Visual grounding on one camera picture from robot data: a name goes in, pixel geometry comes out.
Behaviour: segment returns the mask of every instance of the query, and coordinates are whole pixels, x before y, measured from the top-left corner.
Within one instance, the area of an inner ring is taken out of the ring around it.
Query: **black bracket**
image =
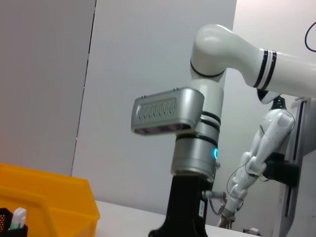
[[[267,168],[263,175],[267,179],[276,180],[291,187],[296,187],[299,182],[300,168],[284,160],[284,155],[272,153],[265,161]]]
[[[201,176],[174,176],[164,224],[149,237],[207,237],[205,231],[207,200],[202,191],[212,184]]]

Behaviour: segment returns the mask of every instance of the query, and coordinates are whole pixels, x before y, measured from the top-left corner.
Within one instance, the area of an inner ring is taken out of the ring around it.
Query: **black cable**
[[[291,114],[289,111],[287,111],[287,112],[292,116],[293,121],[294,121],[293,127],[292,127],[291,131],[289,132],[289,133],[291,133],[291,132],[293,131],[294,127],[295,127],[295,118],[294,118],[293,114]]]
[[[212,203],[212,199],[210,198],[208,201],[209,201],[209,204],[211,205],[211,208],[212,208],[212,211],[214,212],[214,214],[216,216],[222,215],[222,213],[220,213],[219,211],[218,212],[215,211],[215,208],[214,208],[213,203]]]
[[[313,23],[313,24],[308,28],[308,30],[307,30],[307,32],[306,32],[306,34],[305,34],[305,46],[306,46],[306,48],[307,48],[308,50],[310,50],[311,52],[315,52],[315,53],[316,53],[316,50],[311,49],[311,48],[308,46],[308,44],[307,44],[307,35],[308,35],[308,33],[310,32],[311,28],[312,28],[314,25],[316,25],[316,22]]]
[[[237,211],[239,211],[239,210],[242,208],[242,206],[243,206],[243,199],[242,199],[242,198],[239,198],[239,197],[234,197],[233,195],[230,194],[230,192],[228,191],[228,183],[229,183],[229,180],[231,179],[231,177],[237,172],[237,170],[239,170],[240,168],[242,168],[242,167],[245,166],[246,164],[247,164],[247,163],[245,163],[245,164],[243,164],[241,167],[237,168],[237,169],[231,174],[231,176],[228,178],[228,181],[227,181],[227,184],[226,184],[227,193],[228,193],[230,196],[232,196],[233,198],[236,198],[236,199],[239,199],[239,200],[242,201],[241,206],[240,206],[239,208],[237,208]]]
[[[260,177],[261,177],[261,176],[263,176],[263,175],[258,176],[258,175],[256,175],[256,174],[249,174],[249,173],[247,172],[247,168],[246,168],[246,167],[245,167],[245,171],[246,171],[246,173],[247,173],[249,176],[252,176],[252,177],[257,177],[257,178],[259,178],[259,179],[260,179]],[[269,181],[269,179],[266,179],[266,180],[262,180],[262,179],[260,179],[260,181],[261,181],[261,182],[268,182],[268,181]]]

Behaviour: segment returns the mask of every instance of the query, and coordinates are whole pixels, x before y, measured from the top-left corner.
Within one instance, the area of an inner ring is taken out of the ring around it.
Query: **black stripe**
[[[288,211],[290,208],[290,200],[291,200],[291,192],[292,192],[292,188],[288,187],[287,197],[286,197],[286,206],[285,206],[285,212],[284,212],[285,217],[288,217]]]
[[[298,122],[297,122],[297,129],[296,129],[296,137],[295,137],[295,144],[294,144],[293,160],[296,160],[296,153],[297,153],[297,147],[298,147],[298,139],[299,139],[299,137],[300,137],[301,122],[302,122],[302,115],[303,115],[303,106],[304,106],[304,102],[301,102],[300,113],[299,113],[299,115],[298,115]]]
[[[262,90],[265,90],[270,83],[273,71],[274,71],[275,66],[276,66],[276,61],[277,61],[277,52],[272,51],[272,62],[271,62],[269,74],[268,74],[268,77],[267,77],[263,87],[261,88]]]
[[[260,125],[259,127],[261,128],[261,131],[263,132],[263,134],[265,134],[265,132],[263,131],[263,128],[262,128],[262,126]]]
[[[217,125],[216,123],[208,121],[206,119],[202,119],[202,118],[199,121],[202,122],[202,123],[205,123],[206,125],[214,127],[219,132],[219,125]]]
[[[209,117],[215,119],[216,121],[218,121],[219,124],[221,124],[221,119],[215,114],[212,114],[212,113],[206,112],[206,111],[202,111],[202,115],[209,116]]]
[[[218,147],[217,142],[215,140],[213,140],[212,138],[202,136],[202,135],[192,134],[192,133],[178,135],[176,138],[176,141],[178,141],[180,139],[185,139],[185,138],[201,139],[201,140],[204,140],[206,142],[212,143],[215,147]]]
[[[193,67],[191,61],[190,61],[190,64],[191,64],[192,70],[193,70],[196,74],[198,74],[199,76],[204,77],[204,78],[215,78],[215,77],[218,77],[218,76],[220,76],[221,74],[223,74],[224,71],[225,71],[225,70],[224,70],[224,71],[222,71],[221,73],[216,74],[216,75],[204,75],[204,74],[202,74],[202,73],[199,73],[199,72]]]
[[[262,76],[263,73],[265,72],[265,68],[266,68],[266,64],[267,64],[267,59],[268,59],[268,51],[266,49],[263,50],[263,59],[262,59],[262,64],[261,64],[261,68],[260,68],[260,72],[257,78],[256,83],[254,84],[254,88],[257,88],[258,85],[260,84],[261,80],[262,80]]]

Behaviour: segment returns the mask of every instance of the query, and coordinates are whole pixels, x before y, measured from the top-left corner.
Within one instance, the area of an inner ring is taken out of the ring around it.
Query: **label sticker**
[[[204,207],[205,207],[205,202],[204,201],[202,201],[202,200],[200,200],[199,201],[199,210],[198,210],[198,215],[200,216],[200,217],[204,217]]]

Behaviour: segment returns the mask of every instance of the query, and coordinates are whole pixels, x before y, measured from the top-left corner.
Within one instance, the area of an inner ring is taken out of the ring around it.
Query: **yellow plastic bin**
[[[0,164],[0,208],[27,210],[28,237],[93,237],[100,214],[85,179]]]

